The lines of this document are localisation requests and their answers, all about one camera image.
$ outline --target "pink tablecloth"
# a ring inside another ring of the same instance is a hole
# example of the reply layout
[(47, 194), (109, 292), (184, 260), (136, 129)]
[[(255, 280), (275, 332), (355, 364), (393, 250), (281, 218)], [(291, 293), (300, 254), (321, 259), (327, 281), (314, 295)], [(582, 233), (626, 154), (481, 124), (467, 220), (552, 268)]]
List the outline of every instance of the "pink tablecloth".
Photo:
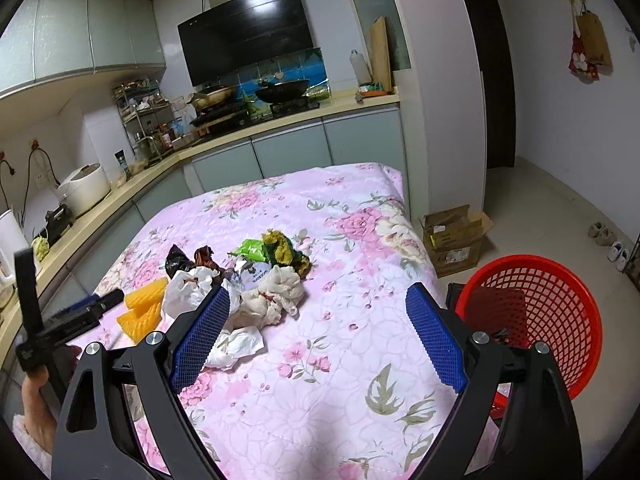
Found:
[[(268, 228), (311, 257), (298, 319), (265, 328), (265, 352), (231, 372), (206, 369), (180, 394), (230, 480), (407, 478), (437, 435), (455, 394), (440, 383), (404, 295), (421, 281), (442, 298), (401, 190), (397, 171), (355, 164), (213, 191), (158, 213), (100, 282), (99, 294), (129, 292), (164, 276), (172, 244), (189, 256), (210, 245), (223, 264)], [(125, 310), (76, 344), (130, 346), (115, 320)], [(149, 463), (164, 469), (146, 419), (136, 427)]]

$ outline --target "brown paper bag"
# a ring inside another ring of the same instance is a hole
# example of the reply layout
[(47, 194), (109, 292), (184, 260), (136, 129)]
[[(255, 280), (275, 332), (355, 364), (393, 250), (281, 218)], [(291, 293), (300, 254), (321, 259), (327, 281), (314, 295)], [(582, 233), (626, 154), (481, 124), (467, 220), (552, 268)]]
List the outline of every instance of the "brown paper bag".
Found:
[(580, 28), (587, 61), (595, 65), (612, 66), (609, 44), (598, 15), (587, 10), (576, 16), (575, 20)]

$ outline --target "dark brown door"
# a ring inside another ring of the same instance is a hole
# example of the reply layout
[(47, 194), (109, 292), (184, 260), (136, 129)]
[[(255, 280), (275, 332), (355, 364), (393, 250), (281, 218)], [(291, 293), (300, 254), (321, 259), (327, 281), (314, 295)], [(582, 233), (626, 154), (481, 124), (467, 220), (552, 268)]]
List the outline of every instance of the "dark brown door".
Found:
[(486, 106), (487, 168), (513, 166), (516, 101), (507, 31), (498, 0), (465, 0), (474, 32)]

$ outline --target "silver screw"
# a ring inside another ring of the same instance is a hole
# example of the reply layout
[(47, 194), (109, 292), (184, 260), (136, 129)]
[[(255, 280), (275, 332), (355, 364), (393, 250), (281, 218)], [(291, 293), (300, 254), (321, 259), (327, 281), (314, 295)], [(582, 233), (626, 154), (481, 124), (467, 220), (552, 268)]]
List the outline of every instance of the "silver screw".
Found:
[(93, 343), (89, 343), (84, 349), (84, 351), (89, 355), (93, 355), (93, 354), (97, 354), (99, 349), (100, 349), (100, 343), (93, 342)]
[(486, 345), (489, 342), (489, 335), (487, 332), (474, 332), (471, 337), (479, 345)]
[(536, 349), (536, 352), (538, 352), (539, 354), (548, 354), (549, 353), (549, 346), (548, 346), (548, 344), (546, 344), (543, 341), (538, 341), (533, 346)]
[(148, 345), (157, 345), (162, 341), (162, 337), (162, 332), (152, 332), (151, 334), (146, 335), (145, 341)]

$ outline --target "blue gripper pad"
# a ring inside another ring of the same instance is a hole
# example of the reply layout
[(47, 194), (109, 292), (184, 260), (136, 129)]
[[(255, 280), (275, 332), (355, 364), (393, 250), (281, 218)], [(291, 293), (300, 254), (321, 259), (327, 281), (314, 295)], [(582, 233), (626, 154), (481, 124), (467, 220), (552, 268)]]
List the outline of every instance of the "blue gripper pad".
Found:
[(465, 389), (467, 380), (463, 354), (435, 310), (440, 307), (421, 283), (409, 287), (405, 303), (406, 313), (438, 377), (459, 394)]
[(202, 367), (229, 317), (229, 293), (220, 287), (210, 299), (189, 333), (182, 338), (174, 351), (174, 361), (169, 382), (172, 390), (180, 391), (195, 383)]

